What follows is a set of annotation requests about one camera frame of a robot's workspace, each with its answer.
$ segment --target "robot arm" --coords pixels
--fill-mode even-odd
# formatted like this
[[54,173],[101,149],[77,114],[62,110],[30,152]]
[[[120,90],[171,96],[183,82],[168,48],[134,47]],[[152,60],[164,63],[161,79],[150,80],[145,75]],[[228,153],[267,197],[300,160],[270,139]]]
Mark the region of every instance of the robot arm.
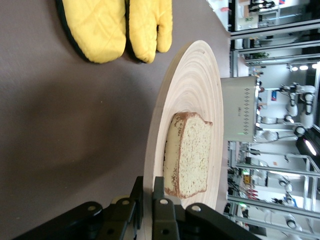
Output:
[[[314,124],[313,115],[313,101],[316,92],[316,88],[311,85],[301,86],[294,82],[290,86],[282,85],[279,92],[286,92],[290,98],[288,104],[286,105],[287,114],[284,118],[276,117],[259,117],[258,122],[262,124],[285,124],[291,122],[295,126],[293,127],[293,132],[296,136],[300,137],[305,134],[307,129],[312,128]],[[298,115],[297,106],[297,95],[303,101],[303,110],[300,114],[300,123],[294,123],[292,117]]]

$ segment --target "wooden plate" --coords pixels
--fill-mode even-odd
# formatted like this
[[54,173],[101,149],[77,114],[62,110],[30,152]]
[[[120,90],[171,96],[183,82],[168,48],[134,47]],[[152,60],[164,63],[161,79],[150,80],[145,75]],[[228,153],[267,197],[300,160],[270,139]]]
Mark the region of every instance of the wooden plate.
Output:
[[164,150],[172,117],[178,112],[199,113],[213,123],[207,191],[182,199],[182,206],[204,203],[215,208],[223,149],[223,97],[217,62],[210,46],[196,41],[184,46],[172,60],[162,82],[149,129],[144,163],[145,239],[152,239],[152,192],[156,176],[163,175]]

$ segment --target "yellow oven mitt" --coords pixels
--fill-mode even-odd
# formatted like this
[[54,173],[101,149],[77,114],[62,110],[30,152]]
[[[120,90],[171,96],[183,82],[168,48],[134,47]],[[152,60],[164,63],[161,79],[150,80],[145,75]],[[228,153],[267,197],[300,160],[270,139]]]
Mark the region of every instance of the yellow oven mitt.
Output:
[[129,0],[129,38],[135,56],[152,63],[156,50],[167,52],[172,43],[172,0]]
[[67,35],[71,33],[69,37],[75,41],[71,42],[76,49],[78,46],[87,59],[101,64],[115,60],[123,54],[126,46],[125,0],[56,2]]

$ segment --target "brown table surface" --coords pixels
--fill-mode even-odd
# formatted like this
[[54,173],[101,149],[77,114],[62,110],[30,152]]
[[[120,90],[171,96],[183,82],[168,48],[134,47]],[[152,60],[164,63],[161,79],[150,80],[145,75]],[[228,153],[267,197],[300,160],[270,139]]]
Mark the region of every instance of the brown table surface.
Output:
[[[206,41],[229,77],[229,33],[205,0],[173,1],[173,43],[152,64],[106,64],[69,44],[55,1],[1,1],[0,239],[86,201],[104,207],[144,173],[159,88],[178,50]],[[226,159],[222,163],[225,169]],[[220,181],[221,212],[226,182]]]

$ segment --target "slice of bread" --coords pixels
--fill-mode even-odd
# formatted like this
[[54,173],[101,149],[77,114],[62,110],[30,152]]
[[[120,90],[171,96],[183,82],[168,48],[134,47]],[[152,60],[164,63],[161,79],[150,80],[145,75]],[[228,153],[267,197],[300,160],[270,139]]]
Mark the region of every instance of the slice of bread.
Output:
[[212,122],[196,112],[173,116],[163,160],[164,191],[189,198],[207,190]]

